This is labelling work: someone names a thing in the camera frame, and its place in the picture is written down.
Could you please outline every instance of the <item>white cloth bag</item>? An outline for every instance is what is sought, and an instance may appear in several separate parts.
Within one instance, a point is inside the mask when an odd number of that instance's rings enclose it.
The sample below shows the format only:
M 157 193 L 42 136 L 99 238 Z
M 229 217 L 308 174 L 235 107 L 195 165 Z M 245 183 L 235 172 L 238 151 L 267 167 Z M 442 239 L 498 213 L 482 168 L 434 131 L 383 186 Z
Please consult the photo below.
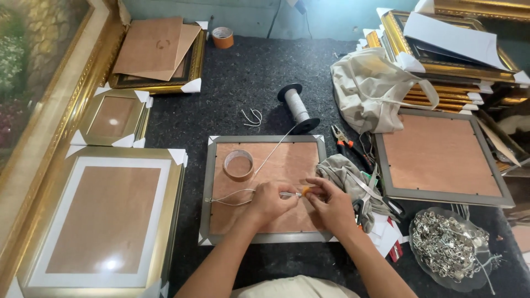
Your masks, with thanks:
M 358 133 L 389 133 L 403 129 L 400 106 L 432 110 L 440 102 L 432 84 L 385 57 L 385 49 L 351 52 L 331 66 L 335 100 L 344 120 Z M 403 103 L 410 89 L 419 84 L 431 106 Z

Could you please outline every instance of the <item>spool of wire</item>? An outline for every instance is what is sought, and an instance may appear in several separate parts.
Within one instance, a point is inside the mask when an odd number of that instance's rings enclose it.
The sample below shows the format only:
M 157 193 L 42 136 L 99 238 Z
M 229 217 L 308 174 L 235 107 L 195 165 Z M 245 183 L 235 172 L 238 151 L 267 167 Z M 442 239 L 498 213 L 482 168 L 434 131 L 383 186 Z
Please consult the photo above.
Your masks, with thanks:
M 302 85 L 298 83 L 289 84 L 278 92 L 278 100 L 287 103 L 289 110 L 291 110 L 295 118 L 296 126 L 291 131 L 293 135 L 310 132 L 320 124 L 319 118 L 311 118 L 307 113 L 304 103 L 300 98 L 301 92 Z

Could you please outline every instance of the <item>silver picture frame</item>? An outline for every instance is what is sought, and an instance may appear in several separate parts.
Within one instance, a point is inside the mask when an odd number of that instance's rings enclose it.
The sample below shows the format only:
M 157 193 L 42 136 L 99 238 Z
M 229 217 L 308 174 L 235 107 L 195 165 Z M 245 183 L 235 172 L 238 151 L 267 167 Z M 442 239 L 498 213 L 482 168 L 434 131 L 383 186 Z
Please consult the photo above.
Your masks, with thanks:
M 499 187 L 502 197 L 485 196 L 485 195 L 469 195 L 469 194 L 458 194 L 454 192 L 443 192 L 443 191 L 431 191 L 431 190 L 416 190 L 416 189 L 404 189 L 395 188 L 392 184 L 392 177 L 390 174 L 390 167 L 388 165 L 388 158 L 385 150 L 385 142 L 383 140 L 383 134 L 374 134 L 376 143 L 376 152 L 379 166 L 381 167 L 381 177 L 383 180 L 383 194 L 393 199 L 410 199 L 410 200 L 426 200 L 426 201 L 438 201 L 444 203 L 464 203 L 472 205 L 486 205 L 486 206 L 498 206 L 501 208 L 512 208 L 515 206 L 511 194 L 502 178 L 501 173 L 495 165 L 495 160 L 491 155 L 488 144 L 482 135 L 480 126 L 474 115 L 445 113 L 445 112 L 434 112 L 424 110 L 413 110 L 413 109 L 400 109 L 399 114 L 402 115 L 415 115 L 415 116 L 426 116 L 426 117 L 437 117 L 447 119 L 458 119 L 467 120 L 470 122 L 473 128 L 477 141 L 479 142 L 480 148 L 484 153 L 484 157 L 488 163 L 491 173 Z
M 210 234 L 211 205 L 207 198 L 211 198 L 214 187 L 215 158 L 218 143 L 278 143 L 284 136 L 210 136 L 208 138 L 208 156 L 206 159 L 206 176 L 202 194 L 202 212 L 199 228 L 199 246 L 218 244 L 223 235 Z M 327 158 L 324 136 L 304 135 L 287 136 L 285 143 L 316 143 L 319 162 Z M 333 242 L 337 238 L 329 231 L 321 232 L 292 232 L 292 233 L 258 233 L 252 243 L 290 243 L 290 242 Z

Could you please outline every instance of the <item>person's left hand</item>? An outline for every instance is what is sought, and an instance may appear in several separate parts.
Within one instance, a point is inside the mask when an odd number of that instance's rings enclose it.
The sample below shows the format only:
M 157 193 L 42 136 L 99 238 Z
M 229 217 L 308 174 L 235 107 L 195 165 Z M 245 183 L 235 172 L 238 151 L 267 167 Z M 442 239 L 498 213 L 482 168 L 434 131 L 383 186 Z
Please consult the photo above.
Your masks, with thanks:
M 297 196 L 282 199 L 280 192 L 295 194 L 298 190 L 293 185 L 282 182 L 267 182 L 256 187 L 254 197 L 244 215 L 256 224 L 257 229 L 279 218 L 298 204 Z

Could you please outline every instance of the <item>hand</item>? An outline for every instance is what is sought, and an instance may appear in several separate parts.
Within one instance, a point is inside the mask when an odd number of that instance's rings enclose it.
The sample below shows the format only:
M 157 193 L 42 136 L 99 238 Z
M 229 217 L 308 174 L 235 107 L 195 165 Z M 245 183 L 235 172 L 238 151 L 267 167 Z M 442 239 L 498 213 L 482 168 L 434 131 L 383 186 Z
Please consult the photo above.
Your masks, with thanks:
M 306 178 L 306 181 L 316 186 L 311 187 L 305 197 L 319 213 L 326 228 L 339 241 L 357 230 L 355 211 L 348 194 L 323 178 Z
M 244 215 L 256 224 L 257 229 L 279 218 L 298 204 L 297 196 L 282 199 L 280 192 L 295 194 L 298 190 L 288 183 L 281 182 L 267 182 L 256 187 L 254 197 Z

